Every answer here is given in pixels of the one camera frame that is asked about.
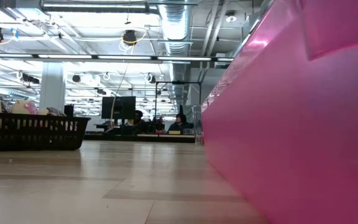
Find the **pink wall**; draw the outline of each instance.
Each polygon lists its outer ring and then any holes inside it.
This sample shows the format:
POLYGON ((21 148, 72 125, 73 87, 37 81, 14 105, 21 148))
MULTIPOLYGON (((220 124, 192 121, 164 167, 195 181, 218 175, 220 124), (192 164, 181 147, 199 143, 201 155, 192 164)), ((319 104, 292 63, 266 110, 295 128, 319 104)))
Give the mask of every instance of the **pink wall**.
POLYGON ((276 0, 204 107, 209 160, 273 224, 358 223, 357 1, 276 0))

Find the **plastic basket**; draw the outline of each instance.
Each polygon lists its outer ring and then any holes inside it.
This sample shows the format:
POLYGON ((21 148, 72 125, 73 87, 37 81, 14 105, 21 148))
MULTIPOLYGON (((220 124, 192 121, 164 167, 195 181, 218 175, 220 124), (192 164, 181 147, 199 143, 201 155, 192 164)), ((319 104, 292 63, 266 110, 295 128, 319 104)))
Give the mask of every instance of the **plastic basket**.
POLYGON ((0 151, 78 149, 89 120, 0 113, 0 151))

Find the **desk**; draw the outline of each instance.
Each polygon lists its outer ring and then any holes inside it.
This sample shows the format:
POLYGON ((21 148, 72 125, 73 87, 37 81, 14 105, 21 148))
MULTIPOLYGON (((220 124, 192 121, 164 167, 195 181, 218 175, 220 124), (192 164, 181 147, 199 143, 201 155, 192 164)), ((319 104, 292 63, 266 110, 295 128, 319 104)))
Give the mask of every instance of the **desk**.
POLYGON ((110 128, 110 124, 94 124, 96 128, 102 128, 104 131, 107 131, 110 128))
POLYGON ((85 134, 84 140, 195 143, 195 136, 192 134, 138 134, 137 136, 85 134))

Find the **floor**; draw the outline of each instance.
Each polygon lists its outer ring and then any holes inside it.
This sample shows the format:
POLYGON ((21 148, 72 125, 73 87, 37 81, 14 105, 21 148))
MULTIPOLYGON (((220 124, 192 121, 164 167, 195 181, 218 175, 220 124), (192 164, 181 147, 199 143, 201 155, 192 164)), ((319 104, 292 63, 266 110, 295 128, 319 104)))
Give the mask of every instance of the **floor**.
POLYGON ((267 223, 193 144, 0 152, 0 224, 267 223))

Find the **black monitor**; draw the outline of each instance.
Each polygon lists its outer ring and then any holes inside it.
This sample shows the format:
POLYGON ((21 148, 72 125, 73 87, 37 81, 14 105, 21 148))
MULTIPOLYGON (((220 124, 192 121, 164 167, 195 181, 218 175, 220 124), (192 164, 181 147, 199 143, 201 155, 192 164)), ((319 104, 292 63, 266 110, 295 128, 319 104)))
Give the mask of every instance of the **black monitor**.
POLYGON ((74 105, 65 105, 65 115, 74 117, 74 105))
MULTIPOLYGON (((103 97, 102 100, 102 119, 111 118, 111 107, 114 97, 103 97)), ((114 103, 113 119, 135 119, 136 97, 120 96, 116 97, 114 103)))

